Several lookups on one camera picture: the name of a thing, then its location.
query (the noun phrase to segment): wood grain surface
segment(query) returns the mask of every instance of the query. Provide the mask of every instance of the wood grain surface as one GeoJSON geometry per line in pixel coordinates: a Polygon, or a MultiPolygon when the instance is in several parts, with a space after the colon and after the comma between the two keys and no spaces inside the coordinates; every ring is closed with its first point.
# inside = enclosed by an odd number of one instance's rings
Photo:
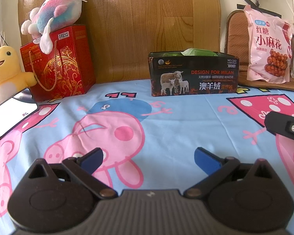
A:
{"type": "MultiPolygon", "coordinates": [[[[44,1],[18,0],[20,27],[44,1]]],[[[220,49],[219,0],[87,1],[76,23],[87,27],[97,83],[148,79],[150,52],[220,49]]]]}
{"type": "Polygon", "coordinates": [[[294,78],[292,78],[291,75],[290,75],[290,81],[285,82],[283,84],[272,84],[272,83],[268,83],[264,80],[250,81],[250,80],[246,79],[247,78],[247,68],[248,68],[248,65],[240,65],[240,72],[239,72],[239,85],[240,86],[294,91],[294,78]]]}

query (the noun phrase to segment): sheep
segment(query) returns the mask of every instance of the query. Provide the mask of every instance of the sheep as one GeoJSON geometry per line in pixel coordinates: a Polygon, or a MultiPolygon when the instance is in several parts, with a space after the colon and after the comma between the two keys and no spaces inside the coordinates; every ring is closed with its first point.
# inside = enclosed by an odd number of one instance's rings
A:
{"type": "Polygon", "coordinates": [[[169,80],[170,83],[162,83],[161,84],[161,95],[166,94],[166,89],[170,89],[170,95],[172,95],[172,88],[174,87],[174,80],[169,80]]]}
{"type": "Polygon", "coordinates": [[[188,92],[188,81],[183,81],[183,79],[178,79],[179,80],[179,84],[180,84],[180,94],[182,92],[183,89],[183,93],[185,94],[186,92],[188,92]]]}
{"type": "Polygon", "coordinates": [[[175,79],[174,81],[174,92],[177,93],[177,87],[180,85],[179,79],[175,79]]]}
{"type": "Polygon", "coordinates": [[[169,83],[169,80],[180,79],[182,78],[181,73],[183,71],[175,71],[173,73],[163,73],[160,77],[160,84],[169,83]]]}

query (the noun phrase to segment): gold rope handle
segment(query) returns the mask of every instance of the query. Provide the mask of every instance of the gold rope handle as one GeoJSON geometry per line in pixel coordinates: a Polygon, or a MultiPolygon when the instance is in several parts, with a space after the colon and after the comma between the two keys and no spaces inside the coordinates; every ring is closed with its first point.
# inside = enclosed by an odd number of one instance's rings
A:
{"type": "Polygon", "coordinates": [[[36,78],[38,84],[39,84],[39,85],[40,85],[45,91],[47,91],[47,92],[52,91],[52,90],[55,88],[55,85],[56,85],[56,83],[57,83],[57,72],[56,72],[56,70],[55,70],[55,63],[56,63],[56,56],[55,56],[55,54],[56,54],[56,51],[57,51],[57,42],[58,42],[58,40],[55,40],[55,42],[54,42],[54,84],[53,84],[53,86],[52,86],[50,89],[45,88],[45,87],[41,84],[41,82],[39,81],[39,79],[38,79],[38,77],[37,77],[37,75],[36,75],[36,73],[35,73],[34,65],[33,65],[33,62],[32,62],[32,56],[31,56],[31,53],[32,53],[32,52],[29,51],[30,65],[32,66],[32,71],[33,71],[33,73],[34,73],[34,76],[35,76],[35,78],[36,78]]]}

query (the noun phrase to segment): rivet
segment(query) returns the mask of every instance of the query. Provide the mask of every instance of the rivet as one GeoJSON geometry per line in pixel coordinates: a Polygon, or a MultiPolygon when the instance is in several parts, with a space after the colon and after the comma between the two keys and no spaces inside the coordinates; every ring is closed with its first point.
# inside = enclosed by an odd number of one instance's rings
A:
{"type": "Polygon", "coordinates": [[[115,191],[110,189],[110,188],[106,188],[106,189],[102,189],[99,194],[102,196],[102,197],[112,197],[115,195],[115,191]]]}
{"type": "Polygon", "coordinates": [[[294,125],[291,126],[291,131],[294,132],[294,125]]]}
{"type": "Polygon", "coordinates": [[[186,192],[187,196],[189,197],[198,197],[201,195],[201,190],[198,189],[198,188],[191,188],[191,189],[188,189],[187,192],[186,192]]]}

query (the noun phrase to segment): snack bag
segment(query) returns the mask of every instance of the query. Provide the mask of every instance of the snack bag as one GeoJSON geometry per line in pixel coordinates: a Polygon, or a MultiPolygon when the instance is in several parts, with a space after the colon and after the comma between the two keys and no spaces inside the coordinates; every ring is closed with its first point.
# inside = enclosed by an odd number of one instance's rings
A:
{"type": "Polygon", "coordinates": [[[264,15],[246,6],[250,60],[247,80],[268,83],[290,81],[293,27],[279,17],[264,15]]]}

